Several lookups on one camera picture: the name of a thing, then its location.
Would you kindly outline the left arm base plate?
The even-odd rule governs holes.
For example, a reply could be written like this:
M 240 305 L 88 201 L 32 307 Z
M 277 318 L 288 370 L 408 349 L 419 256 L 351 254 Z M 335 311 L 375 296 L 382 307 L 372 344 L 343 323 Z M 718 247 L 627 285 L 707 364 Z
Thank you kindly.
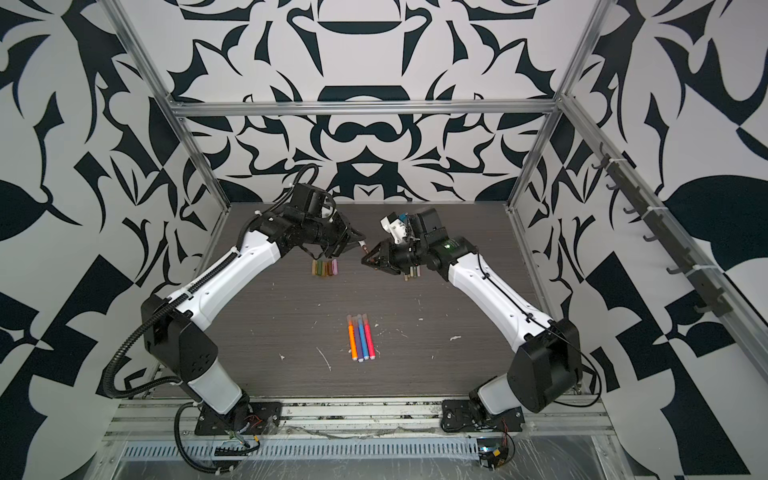
M 227 414 L 217 413 L 203 403 L 194 433 L 197 436 L 224 435 L 237 432 L 241 435 L 259 435 L 280 425 L 283 404 L 281 402 L 243 402 Z

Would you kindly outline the pink red marker pen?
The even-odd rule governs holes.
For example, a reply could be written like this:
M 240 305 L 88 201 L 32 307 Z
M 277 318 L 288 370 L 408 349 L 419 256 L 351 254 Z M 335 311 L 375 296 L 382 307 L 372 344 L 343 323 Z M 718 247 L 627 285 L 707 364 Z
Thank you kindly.
M 363 331 L 364 331 L 366 347 L 368 351 L 368 358 L 370 360 L 374 360 L 376 358 L 376 350 L 373 343 L 369 319 L 366 314 L 362 316 L 362 322 L 363 322 Z

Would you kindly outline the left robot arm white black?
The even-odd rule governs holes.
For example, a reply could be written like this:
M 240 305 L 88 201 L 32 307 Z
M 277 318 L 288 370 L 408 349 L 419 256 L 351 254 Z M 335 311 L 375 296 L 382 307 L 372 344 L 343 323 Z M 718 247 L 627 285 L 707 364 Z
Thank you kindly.
M 247 400 L 206 334 L 218 314 L 293 249 L 315 245 L 321 257 L 333 259 L 364 240 L 330 193 L 298 184 L 286 200 L 255 213 L 241 229 L 237 244 L 200 276 L 166 298 L 143 305 L 143 345 L 195 401 L 218 415 L 231 415 Z

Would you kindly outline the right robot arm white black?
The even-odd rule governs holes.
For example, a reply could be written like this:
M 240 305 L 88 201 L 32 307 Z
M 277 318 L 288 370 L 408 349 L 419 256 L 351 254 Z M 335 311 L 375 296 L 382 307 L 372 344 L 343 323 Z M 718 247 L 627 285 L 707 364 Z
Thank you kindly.
M 391 275 L 425 267 L 471 299 L 513 352 L 508 371 L 472 394 L 480 411 L 499 416 L 523 407 L 538 413 L 583 377 L 580 335 L 525 300 L 489 266 L 477 246 L 451 237 L 437 211 L 394 213 L 381 220 L 388 237 L 366 252 L 364 266 Z

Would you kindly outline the blue marker pen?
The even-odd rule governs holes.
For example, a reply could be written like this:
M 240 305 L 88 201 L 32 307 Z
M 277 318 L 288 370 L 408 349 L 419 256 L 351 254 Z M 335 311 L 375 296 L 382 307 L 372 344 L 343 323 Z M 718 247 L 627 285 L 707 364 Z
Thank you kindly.
M 366 339 L 364 322 L 361 315 L 357 316 L 357 333 L 359 337 L 358 344 L 362 352 L 362 358 L 363 360 L 369 360 L 370 359 L 369 348 L 368 348 L 367 339 Z

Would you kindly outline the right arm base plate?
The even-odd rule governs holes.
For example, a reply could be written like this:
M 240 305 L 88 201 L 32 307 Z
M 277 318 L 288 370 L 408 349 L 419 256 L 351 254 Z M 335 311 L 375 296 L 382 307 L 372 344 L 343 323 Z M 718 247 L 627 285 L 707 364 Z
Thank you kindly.
M 446 433 L 521 432 L 525 423 L 520 407 L 492 415 L 473 400 L 443 400 L 441 409 L 440 428 Z

